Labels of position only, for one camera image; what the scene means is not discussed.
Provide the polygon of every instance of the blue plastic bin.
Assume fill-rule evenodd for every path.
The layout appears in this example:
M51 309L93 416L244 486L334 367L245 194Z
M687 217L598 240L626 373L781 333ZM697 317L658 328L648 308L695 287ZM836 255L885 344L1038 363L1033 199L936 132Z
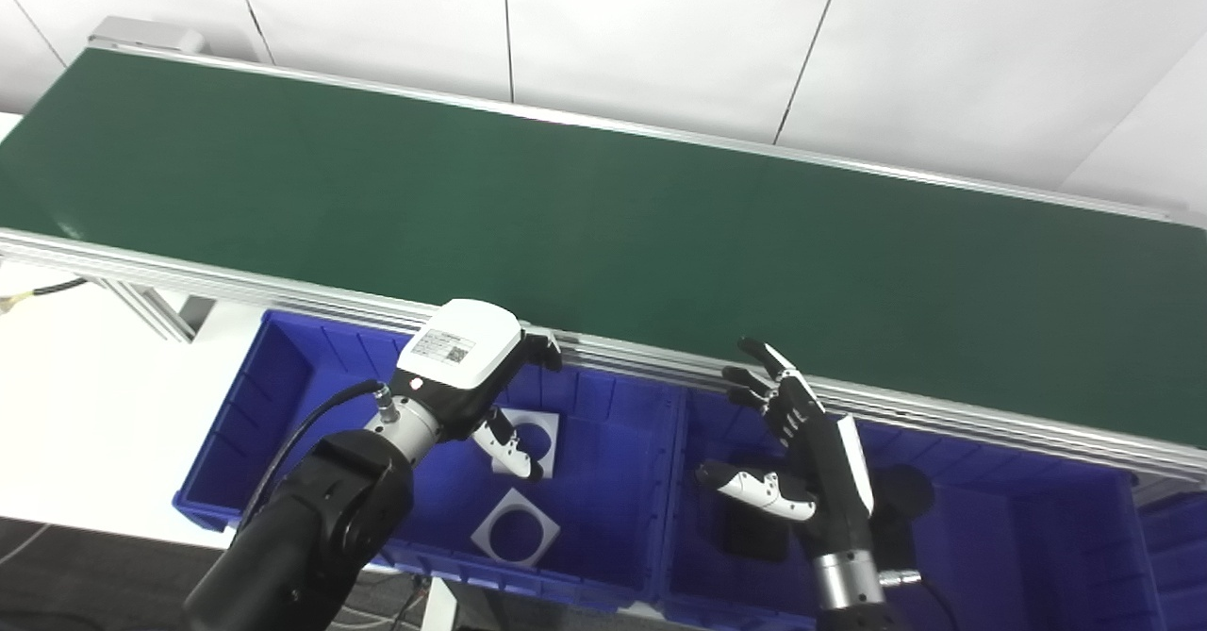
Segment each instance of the blue plastic bin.
M1207 495L1180 495L1143 507L1141 524L1165 627L1207 629Z
M919 565L966 631L1165 629L1129 473L891 426L862 425L861 437L873 467L914 465L933 479L935 506L915 524ZM814 626L814 583L799 547L780 563L724 553L725 499L692 475L706 458L750 463L781 455L758 413L723 396L689 395L665 543L660 607L667 619L741 631ZM1201 516L1202 503L1171 510L1167 520L1186 537L1173 538L1170 557L1201 555L1201 524L1191 534L1185 515ZM1199 559L1190 576L1195 594L1203 590L1205 563ZM1161 596L1182 595L1171 586ZM890 596L914 629L949 629L925 589ZM1200 612L1205 600L1196 598ZM1170 629L1203 629L1200 612L1186 617L1199 626Z
M407 339L264 314L174 506L211 530L235 524L268 460L302 416L351 382L387 380ZM414 510L381 557L412 572L600 609L652 600L683 398L681 387L639 378L523 369L500 404L562 415L554 477L530 484L491 473L474 443L437 445L415 471ZM360 428L372 413L371 398L328 413L285 468L323 434ZM511 487L561 527L536 569L491 561L470 541ZM524 553L536 536L533 524L505 520L492 544L501 554Z

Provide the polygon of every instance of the black object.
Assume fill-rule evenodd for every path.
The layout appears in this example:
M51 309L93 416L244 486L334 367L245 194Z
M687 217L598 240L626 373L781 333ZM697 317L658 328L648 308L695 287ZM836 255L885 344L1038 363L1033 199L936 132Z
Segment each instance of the black object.
M931 479L910 465L892 465L871 472L876 509L871 528L871 555L880 569L917 569L914 519L934 506Z
M34 296L54 294L56 292L65 292L65 291L68 291L68 288L75 288L75 287L81 286L81 284L87 284L87 282L88 282L87 279L77 277L77 279L72 279L71 282L52 284L52 286L48 286L48 287L34 288L33 294Z
M280 446L280 449L276 450L276 455L273 457L270 462L268 462L268 468L264 469L264 475L261 477L258 484L256 485L256 489L252 490L251 492L251 498L247 499L247 506L244 507L243 509L243 515L239 519L240 532L244 530L244 527L247 526L249 522L251 522L251 519L255 518L256 512L260 510L260 502L264 497L264 490L268 487L269 481L272 481L273 477L276 475L276 472L281 467L281 462L284 462L285 457L290 455L290 450L293 450L293 446L297 446L298 440L302 439L307 430L310 430L310 426L314 426L314 422L319 421L319 417L325 415L325 413L331 411L332 408L337 408L340 404L348 403L350 402L350 399L358 398L358 396L367 396L369 393L374 393L375 391L380 390L380 387L381 384L371 378L367 381L361 381L354 386L344 387L343 391L338 391L338 393L336 393L334 396L330 396L330 398L323 399L322 404L319 404L317 408L308 413L305 419L302 420L302 423L299 423L297 428L293 430L293 433L290 434L288 440L286 440Z
M724 502L721 548L735 556L769 562L788 557L788 524L750 503Z
M392 443L369 430L327 434L185 601L183 627L326 627L410 507L410 463Z
M905 619L884 603L859 603L817 613L817 631L900 631L909 629Z

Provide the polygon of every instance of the robotic finger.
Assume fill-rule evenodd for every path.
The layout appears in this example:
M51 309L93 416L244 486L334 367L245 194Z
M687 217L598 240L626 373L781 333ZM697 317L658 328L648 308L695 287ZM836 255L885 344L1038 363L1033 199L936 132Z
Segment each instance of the robotic finger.
M706 461L695 477L705 487L794 522L805 522L817 512L817 497L805 489L805 481L793 475Z
M473 430L472 438L491 458L519 478L537 481L544 475L541 465L524 449L515 426L498 409L491 408L486 413L482 425Z

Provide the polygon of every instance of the silver metal cylinder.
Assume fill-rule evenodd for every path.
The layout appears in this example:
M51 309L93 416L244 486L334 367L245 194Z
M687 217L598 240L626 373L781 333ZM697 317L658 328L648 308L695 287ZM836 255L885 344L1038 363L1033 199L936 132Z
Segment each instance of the silver metal cylinder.
M373 430L392 443L410 465L419 465L427 455L427 450L431 450L439 439L441 426L431 413L414 399L400 398L396 407L397 413L392 417L387 415L387 419L393 421L383 420L383 413L379 410L365 428Z
M826 554L814 559L822 609L844 609L859 603L885 602L880 574L864 550Z

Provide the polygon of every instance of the white wall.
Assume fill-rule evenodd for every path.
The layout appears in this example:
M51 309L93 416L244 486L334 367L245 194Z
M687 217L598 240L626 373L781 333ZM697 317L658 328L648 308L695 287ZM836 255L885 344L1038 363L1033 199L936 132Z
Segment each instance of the white wall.
M288 68L1207 209L1207 0L0 0L0 110L109 13Z
M1207 35L1061 185L1207 214Z

